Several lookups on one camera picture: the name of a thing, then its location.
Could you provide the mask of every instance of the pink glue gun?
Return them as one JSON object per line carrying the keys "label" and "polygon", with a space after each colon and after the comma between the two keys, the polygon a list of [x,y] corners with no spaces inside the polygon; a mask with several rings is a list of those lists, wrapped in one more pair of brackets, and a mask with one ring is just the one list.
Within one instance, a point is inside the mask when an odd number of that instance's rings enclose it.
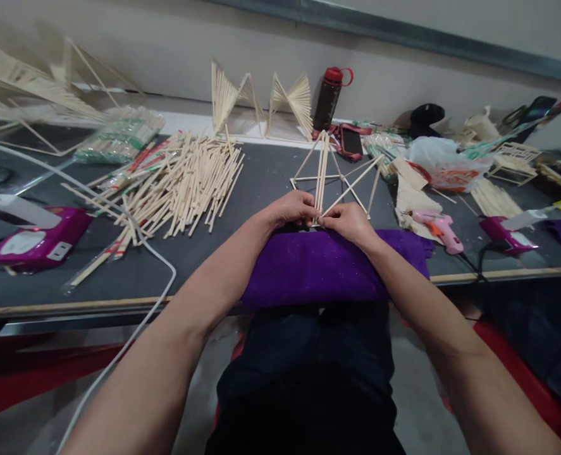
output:
{"label": "pink glue gun", "polygon": [[432,235],[438,237],[443,242],[447,253],[459,254],[464,251],[463,244],[450,227],[453,224],[453,218],[449,215],[420,210],[419,212],[413,212],[412,217],[418,223],[425,224]]}

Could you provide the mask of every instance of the white cable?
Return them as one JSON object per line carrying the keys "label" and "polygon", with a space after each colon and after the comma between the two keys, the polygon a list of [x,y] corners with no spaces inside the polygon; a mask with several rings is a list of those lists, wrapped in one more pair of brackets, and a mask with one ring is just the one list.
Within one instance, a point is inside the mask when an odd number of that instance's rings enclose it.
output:
{"label": "white cable", "polygon": [[67,175],[66,173],[60,171],[59,169],[50,166],[49,164],[46,164],[43,161],[38,160],[37,158],[33,158],[29,155],[25,155],[21,152],[17,152],[16,150],[13,149],[9,149],[7,147],[3,147],[2,145],[0,145],[0,151],[2,152],[6,152],[8,154],[17,156],[19,158],[28,160],[30,162],[33,162],[39,166],[44,167],[45,169],[48,169],[49,171],[54,172],[55,174],[57,174],[59,177],[64,178],[65,180],[67,180],[70,183],[73,183],[75,186],[81,188],[83,191],[86,191],[89,195],[93,196],[94,198],[97,198],[99,200],[102,200],[103,202],[105,202],[106,204],[109,204],[110,206],[112,206],[114,209],[116,209],[118,212],[121,212],[123,214],[125,214],[128,217],[128,220],[131,222],[131,224],[133,225],[133,227],[137,228],[137,234],[139,236],[139,240],[141,240],[141,242],[143,242],[143,245],[158,259],[160,259],[160,261],[162,261],[162,263],[164,265],[166,265],[169,269],[171,269],[171,279],[169,280],[168,284],[166,285],[162,295],[160,296],[160,298],[158,299],[158,301],[156,302],[156,304],[152,307],[151,310],[149,310],[149,313],[145,316],[145,318],[143,319],[143,321],[141,321],[141,324],[139,324],[139,326],[135,329],[135,331],[133,332],[133,334],[130,336],[130,338],[128,339],[128,341],[126,342],[126,344],[122,347],[122,349],[120,350],[120,352],[113,358],[113,360],[109,363],[108,366],[105,367],[105,369],[101,372],[101,374],[95,379],[95,382],[92,383],[92,385],[89,387],[89,389],[86,391],[86,393],[84,394],[84,397],[82,398],[82,400],[80,401],[80,404],[78,405],[78,408],[76,409],[76,412],[74,412],[70,424],[67,426],[67,430],[65,430],[65,434],[63,435],[63,439],[61,440],[61,443],[59,444],[59,448],[57,449],[57,454],[59,454],[61,452],[61,450],[63,449],[63,446],[65,445],[65,443],[67,442],[73,428],[76,426],[76,423],[78,421],[78,417],[80,417],[80,414],[82,413],[82,409],[84,408],[84,404],[86,403],[86,401],[88,400],[88,398],[90,397],[90,394],[92,394],[92,391],[99,385],[99,383],[101,382],[101,380],[107,375],[107,373],[112,369],[112,367],[116,364],[116,362],[124,355],[124,353],[128,350],[128,348],[130,347],[131,343],[135,340],[135,338],[137,337],[137,335],[139,334],[139,332],[141,331],[141,329],[143,329],[144,325],[147,324],[147,321],[149,321],[149,319],[152,317],[152,315],[154,314],[154,312],[157,310],[157,308],[160,306],[160,303],[164,300],[164,298],[166,297],[166,294],[168,293],[170,287],[173,285],[175,278],[177,277],[177,270],[173,267],[173,264],[171,264],[170,262],[168,262],[160,253],[158,253],[155,249],[153,249],[147,242],[147,239],[145,238],[145,236],[143,235],[143,233],[141,232],[141,228],[139,227],[139,223],[137,222],[137,220],[135,220],[135,218],[133,218],[133,216],[128,213],[126,210],[122,209],[121,207],[119,207],[118,205],[114,204],[113,202],[109,201],[108,199],[98,195],[96,192],[92,191],[89,187],[85,186],[84,184],[82,184],[81,182],[77,181],[75,178]]}

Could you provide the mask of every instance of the table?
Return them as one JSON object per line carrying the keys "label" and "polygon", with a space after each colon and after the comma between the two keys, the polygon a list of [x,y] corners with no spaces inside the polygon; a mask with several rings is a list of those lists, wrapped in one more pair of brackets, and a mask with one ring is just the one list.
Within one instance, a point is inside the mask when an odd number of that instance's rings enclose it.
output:
{"label": "table", "polygon": [[[307,153],[303,149],[245,143],[244,169],[232,193],[224,216],[215,222],[212,234],[201,224],[192,238],[186,234],[162,239],[162,235],[151,241],[177,268],[177,280],[170,295],[185,282],[187,277],[222,244],[252,214],[282,196],[291,189],[292,177]],[[18,178],[29,180],[44,170],[35,165],[20,162],[18,158],[1,155],[0,164],[17,170]],[[34,154],[48,163],[58,165],[66,158]],[[342,172],[355,165],[340,159]],[[65,171],[83,182],[112,170],[113,166],[72,164]],[[317,159],[312,159],[302,175],[316,175]],[[367,204],[374,174],[369,173],[355,187],[361,200]],[[60,187],[62,180],[53,176],[27,191],[25,195],[38,198],[48,205],[80,205],[70,192]],[[531,185],[517,188],[509,183],[494,181],[506,188],[523,208],[539,208],[552,202],[546,195]],[[300,182],[299,188],[313,190],[315,182]],[[325,205],[343,192],[339,181],[328,183],[325,190]],[[442,204],[445,213],[454,219],[453,228],[465,246],[471,261],[476,262],[478,251],[488,242],[478,225],[478,218],[458,198],[452,204],[442,197],[430,193],[432,199]],[[478,206],[471,196],[464,196],[471,207]],[[371,224],[375,229],[396,229],[398,224],[393,213],[393,201],[387,185],[377,187]],[[0,221],[0,238],[11,234],[14,228]],[[157,300],[168,282],[169,270],[144,248],[129,250],[122,260],[107,263],[97,269],[71,294],[63,294],[63,284],[81,270],[119,233],[109,219],[96,219],[84,234],[69,259],[55,269],[32,276],[11,277],[0,269],[0,321],[9,322],[8,327],[17,327],[22,332],[84,329],[109,325],[134,324]],[[500,253],[488,252],[484,261],[484,274],[488,279],[523,279],[561,275],[561,244],[555,241],[538,225],[535,231],[526,234],[537,244],[538,252],[529,252],[520,258],[510,258]],[[463,284],[476,276],[465,262],[447,255],[441,246],[428,260],[431,280],[440,286]]]}

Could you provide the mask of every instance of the hand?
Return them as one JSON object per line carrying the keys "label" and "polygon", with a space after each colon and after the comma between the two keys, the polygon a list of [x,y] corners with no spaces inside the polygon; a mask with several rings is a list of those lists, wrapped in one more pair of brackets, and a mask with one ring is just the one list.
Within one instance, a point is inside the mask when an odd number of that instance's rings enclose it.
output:
{"label": "hand", "polygon": [[367,214],[355,202],[337,204],[318,223],[327,229],[337,231],[346,240],[359,247],[379,239],[375,230],[367,219]]}
{"label": "hand", "polygon": [[314,196],[304,191],[293,190],[275,200],[260,213],[273,229],[282,228],[288,222],[301,226],[312,226],[312,220],[320,216],[314,208]]}

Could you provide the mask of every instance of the red bottle cap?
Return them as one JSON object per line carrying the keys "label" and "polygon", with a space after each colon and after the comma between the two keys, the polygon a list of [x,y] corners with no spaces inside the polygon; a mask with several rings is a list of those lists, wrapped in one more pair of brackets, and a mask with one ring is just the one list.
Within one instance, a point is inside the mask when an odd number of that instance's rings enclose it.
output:
{"label": "red bottle cap", "polygon": [[[347,70],[350,73],[350,81],[347,84],[342,84],[343,82],[343,70]],[[324,72],[324,78],[327,79],[328,83],[331,85],[341,85],[342,87],[347,87],[354,80],[354,73],[351,68],[337,68],[333,66],[332,68],[327,68]]]}

